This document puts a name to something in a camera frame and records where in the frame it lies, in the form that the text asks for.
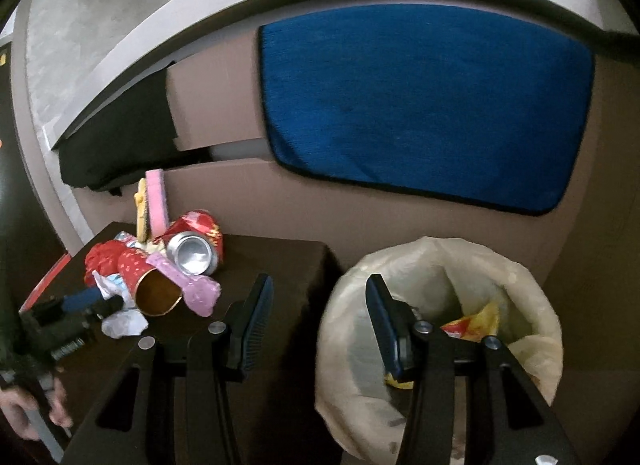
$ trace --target human hand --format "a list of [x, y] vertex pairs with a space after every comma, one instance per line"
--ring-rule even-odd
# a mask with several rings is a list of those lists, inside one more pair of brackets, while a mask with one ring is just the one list
[[[66, 391], [60, 379], [54, 379], [54, 389], [49, 395], [51, 411], [49, 418], [60, 427], [71, 427], [73, 421], [65, 409]], [[23, 439], [39, 440], [38, 432], [30, 424], [25, 411], [38, 408], [38, 404], [30, 394], [20, 387], [10, 387], [0, 391], [0, 409], [15, 433]]]

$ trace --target table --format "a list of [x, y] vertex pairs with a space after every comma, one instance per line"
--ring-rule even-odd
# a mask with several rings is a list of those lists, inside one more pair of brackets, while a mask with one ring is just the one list
[[[47, 288], [46, 297], [61, 297], [83, 289], [86, 253], [121, 230], [133, 233], [134, 226], [108, 225], [57, 275]], [[226, 235], [224, 242], [224, 264], [215, 273], [222, 295], [212, 317], [198, 317], [180, 303], [166, 316], [151, 318], [145, 335], [159, 341], [191, 336], [212, 320], [222, 319], [232, 302], [248, 295], [258, 273], [268, 273], [274, 283], [273, 312], [257, 366], [243, 384], [227, 386], [242, 462], [340, 463], [342, 450], [314, 409], [318, 326], [340, 276], [334, 257], [316, 241]], [[65, 369], [61, 379], [76, 427], [137, 340], [138, 337], [109, 339], [97, 330], [95, 345], [61, 362]]]

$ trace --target silver bolt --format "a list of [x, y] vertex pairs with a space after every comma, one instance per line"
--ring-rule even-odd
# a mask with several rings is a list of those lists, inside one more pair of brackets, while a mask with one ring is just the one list
[[556, 465], [558, 460], [548, 454], [541, 454], [536, 458], [536, 465]]
[[419, 320], [414, 324], [414, 330], [423, 335], [427, 335], [433, 331], [433, 325], [425, 320]]
[[155, 345], [156, 345], [156, 339], [149, 336], [142, 337], [142, 339], [138, 341], [138, 347], [141, 350], [150, 350]]
[[226, 330], [226, 324], [221, 320], [213, 321], [209, 324], [209, 333], [212, 335], [219, 335]]
[[490, 350], [497, 350], [502, 347], [500, 339], [498, 339], [498, 337], [494, 337], [493, 335], [485, 337], [484, 345], [487, 346]]

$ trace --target blue mat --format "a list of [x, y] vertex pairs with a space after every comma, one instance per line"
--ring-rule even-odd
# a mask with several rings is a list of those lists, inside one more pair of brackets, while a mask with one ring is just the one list
[[369, 5], [260, 33], [271, 149], [293, 171], [522, 214], [564, 194], [593, 56], [560, 33], [443, 5]]

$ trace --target trash bin liner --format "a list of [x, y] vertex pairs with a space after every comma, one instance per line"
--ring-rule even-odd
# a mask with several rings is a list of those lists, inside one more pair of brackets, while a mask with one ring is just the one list
[[[349, 454], [376, 465], [396, 462], [404, 416], [391, 402], [365, 303], [365, 284], [380, 273], [391, 295], [437, 325], [500, 308], [498, 337], [551, 403], [562, 374], [558, 316], [522, 265], [464, 239], [424, 237], [366, 255], [332, 292], [316, 358], [316, 410]], [[454, 433], [456, 438], [464, 438]]]

